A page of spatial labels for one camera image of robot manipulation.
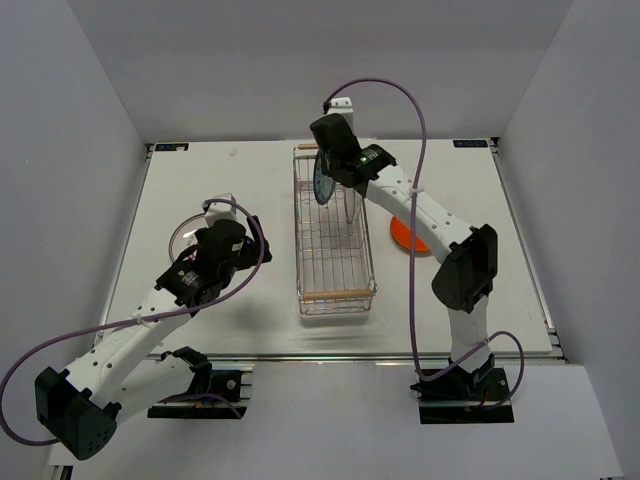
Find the large white plate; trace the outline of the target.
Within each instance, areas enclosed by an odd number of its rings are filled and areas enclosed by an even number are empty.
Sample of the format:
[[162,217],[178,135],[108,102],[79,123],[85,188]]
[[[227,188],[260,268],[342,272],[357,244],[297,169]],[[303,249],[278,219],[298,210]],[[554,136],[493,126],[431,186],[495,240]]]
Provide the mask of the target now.
[[197,242],[195,232],[206,227],[207,224],[203,213],[192,215],[182,221],[173,231],[169,240],[168,254],[170,261],[174,262],[181,252],[194,245]]
[[344,193],[346,220],[351,225],[359,215],[362,197],[354,188],[346,188]]

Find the dark patterned plate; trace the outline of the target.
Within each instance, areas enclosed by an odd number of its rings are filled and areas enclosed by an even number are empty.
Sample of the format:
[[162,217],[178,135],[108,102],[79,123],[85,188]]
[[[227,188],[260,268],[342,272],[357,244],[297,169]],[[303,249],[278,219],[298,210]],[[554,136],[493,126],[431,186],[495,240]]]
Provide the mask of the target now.
[[318,150],[313,167],[312,187],[314,198],[319,205],[326,205],[330,201],[336,186],[336,181],[324,172],[325,167],[325,154]]

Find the orange plate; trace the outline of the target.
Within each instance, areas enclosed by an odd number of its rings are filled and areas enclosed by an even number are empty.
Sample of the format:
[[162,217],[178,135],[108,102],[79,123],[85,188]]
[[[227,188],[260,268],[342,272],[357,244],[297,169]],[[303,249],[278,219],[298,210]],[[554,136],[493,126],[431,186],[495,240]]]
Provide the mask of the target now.
[[[397,246],[403,251],[409,253],[411,249],[411,230],[396,216],[391,218],[390,233]],[[415,241],[415,253],[421,256],[428,256],[431,254],[429,247],[419,237],[417,237]]]

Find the wire dish rack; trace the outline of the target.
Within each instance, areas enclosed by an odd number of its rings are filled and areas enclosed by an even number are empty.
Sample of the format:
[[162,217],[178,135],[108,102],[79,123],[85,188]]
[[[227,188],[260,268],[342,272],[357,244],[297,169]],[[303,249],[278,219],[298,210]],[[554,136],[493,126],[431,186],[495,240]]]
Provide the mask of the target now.
[[344,193],[336,185],[326,205],[313,194],[317,147],[293,149],[296,288],[303,317],[366,316],[377,291],[364,202],[356,220],[346,220]]

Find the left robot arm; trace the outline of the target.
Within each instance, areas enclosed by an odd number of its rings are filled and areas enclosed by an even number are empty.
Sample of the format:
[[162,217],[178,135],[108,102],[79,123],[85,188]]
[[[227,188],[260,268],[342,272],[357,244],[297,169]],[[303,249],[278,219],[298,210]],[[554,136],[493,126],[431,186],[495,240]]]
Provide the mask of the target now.
[[48,367],[35,380],[39,422],[76,459],[95,456],[117,427],[167,399],[208,395],[212,365],[190,348],[165,351],[151,365],[147,355],[199,310],[218,300],[234,274],[271,259],[260,221],[246,225],[221,218],[196,232],[156,280],[131,326],[115,328],[62,371]]

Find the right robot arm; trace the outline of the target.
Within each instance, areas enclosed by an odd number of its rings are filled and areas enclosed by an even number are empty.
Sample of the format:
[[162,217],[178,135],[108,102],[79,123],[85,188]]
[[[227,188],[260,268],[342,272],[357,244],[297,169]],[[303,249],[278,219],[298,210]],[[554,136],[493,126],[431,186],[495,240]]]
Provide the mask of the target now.
[[337,185],[350,188],[409,227],[439,264],[431,288],[449,315],[450,365],[420,382],[451,376],[459,396],[477,397],[494,367],[487,306],[497,275],[496,231],[455,217],[416,186],[381,146],[361,146],[343,115],[327,114],[312,122],[310,131],[318,146],[312,180],[317,203],[326,204]]

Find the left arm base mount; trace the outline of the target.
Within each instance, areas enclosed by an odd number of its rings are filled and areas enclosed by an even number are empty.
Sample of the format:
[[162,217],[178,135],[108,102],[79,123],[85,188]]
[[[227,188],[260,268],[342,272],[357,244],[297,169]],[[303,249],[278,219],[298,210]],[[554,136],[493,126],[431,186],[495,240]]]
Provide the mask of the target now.
[[253,370],[248,365],[214,364],[204,386],[190,387],[176,400],[147,410],[149,419],[240,420],[252,394]]

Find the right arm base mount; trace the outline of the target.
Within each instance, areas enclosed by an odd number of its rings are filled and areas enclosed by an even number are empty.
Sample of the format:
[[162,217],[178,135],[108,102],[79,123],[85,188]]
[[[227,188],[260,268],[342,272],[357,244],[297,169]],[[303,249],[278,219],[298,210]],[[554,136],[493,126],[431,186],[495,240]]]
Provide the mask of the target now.
[[417,394],[422,425],[511,424],[515,417],[509,401],[496,406],[509,393],[503,368],[494,368],[474,389],[453,374],[432,382],[418,380],[410,389]]

